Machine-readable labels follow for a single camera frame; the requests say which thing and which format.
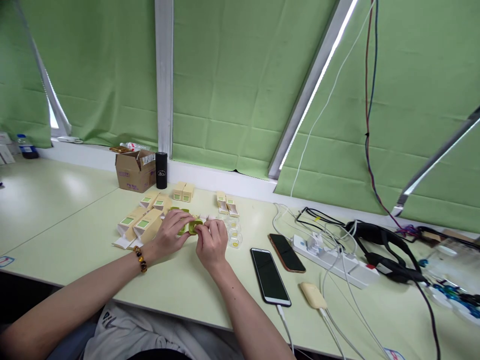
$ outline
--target black thermos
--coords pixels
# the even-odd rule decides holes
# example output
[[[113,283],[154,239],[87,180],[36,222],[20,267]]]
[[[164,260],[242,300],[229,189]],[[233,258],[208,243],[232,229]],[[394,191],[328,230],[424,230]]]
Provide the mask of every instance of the black thermos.
[[[156,168],[156,188],[167,188],[167,153],[155,153],[155,168]]]

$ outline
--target red wire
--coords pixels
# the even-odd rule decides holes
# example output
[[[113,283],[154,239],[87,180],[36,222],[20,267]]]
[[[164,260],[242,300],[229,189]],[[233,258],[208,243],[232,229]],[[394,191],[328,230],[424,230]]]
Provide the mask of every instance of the red wire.
[[[377,193],[375,186],[374,174],[370,168],[370,117],[369,117],[369,44],[370,44],[370,29],[372,27],[372,15],[373,11],[370,11],[370,18],[368,20],[368,33],[366,36],[366,50],[365,50],[365,119],[366,119],[366,160],[368,163],[368,173],[370,174],[371,187],[375,192],[376,198],[380,203],[381,207],[385,212],[391,217],[399,229],[402,229],[397,219],[395,219],[390,211],[384,206],[380,195]]]

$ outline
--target light green desk surface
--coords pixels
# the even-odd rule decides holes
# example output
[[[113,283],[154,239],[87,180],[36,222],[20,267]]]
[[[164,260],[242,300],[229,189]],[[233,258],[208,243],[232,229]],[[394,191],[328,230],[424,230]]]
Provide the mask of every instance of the light green desk surface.
[[[15,159],[0,166],[0,256],[119,187],[111,171]]]
[[[162,192],[171,196],[172,188],[169,185]],[[8,256],[15,261],[2,270],[64,286],[125,255],[126,250],[111,246],[119,237],[116,224],[138,205],[142,196],[116,189],[9,252]],[[226,258],[240,281],[287,339],[277,309],[262,300],[250,255],[252,247],[270,250],[292,301],[292,306],[284,311],[294,344],[301,349],[338,357],[340,353],[324,321],[318,312],[309,307],[299,289],[301,282],[318,284],[324,269],[300,257],[306,273],[287,272],[267,238],[267,234],[274,231],[272,219],[276,214],[275,206],[241,197],[235,197],[235,202],[240,213],[243,244],[240,249],[228,247]],[[194,215],[218,212],[215,194],[199,189],[195,189],[191,203],[173,201],[173,206],[190,209]],[[291,216],[285,215],[284,218],[290,221]],[[293,230],[281,221],[278,227],[288,236],[293,234]],[[196,236],[189,238],[179,252],[149,268],[145,275],[139,275],[115,299],[136,307],[231,329],[221,295],[197,258],[196,242]],[[346,282],[335,275],[332,277],[339,289],[328,280],[325,298],[333,318],[366,359],[381,359],[380,350],[342,295],[345,294],[352,302]],[[378,283],[364,290],[354,287],[353,292],[364,316],[386,348],[399,351],[407,360],[435,358],[427,306],[414,287],[381,277]],[[435,304],[432,306],[442,358],[476,358],[480,330],[462,322],[453,313],[442,311]],[[348,358],[359,359],[342,338],[340,343]]]

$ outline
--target black smartphone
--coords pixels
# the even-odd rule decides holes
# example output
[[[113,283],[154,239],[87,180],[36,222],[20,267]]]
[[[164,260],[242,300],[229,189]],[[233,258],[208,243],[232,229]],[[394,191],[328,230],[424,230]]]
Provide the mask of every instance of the black smartphone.
[[[268,238],[280,257],[285,270],[292,273],[304,273],[307,271],[285,236],[270,234]]]
[[[292,306],[270,251],[251,248],[250,252],[263,300],[268,304],[287,308]]]

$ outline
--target hand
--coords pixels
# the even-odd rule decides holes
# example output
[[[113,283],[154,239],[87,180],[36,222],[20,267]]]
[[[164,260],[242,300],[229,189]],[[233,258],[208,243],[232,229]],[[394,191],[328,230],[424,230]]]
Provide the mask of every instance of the hand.
[[[193,220],[195,218],[192,215],[180,209],[168,212],[158,232],[150,242],[156,253],[155,260],[173,254],[182,248],[185,241],[190,237],[190,233],[187,231],[180,237],[177,237],[177,234],[186,224]]]
[[[221,220],[209,220],[204,225],[197,225],[195,230],[198,233],[196,254],[203,267],[213,276],[228,265],[225,259],[229,242],[227,228]]]

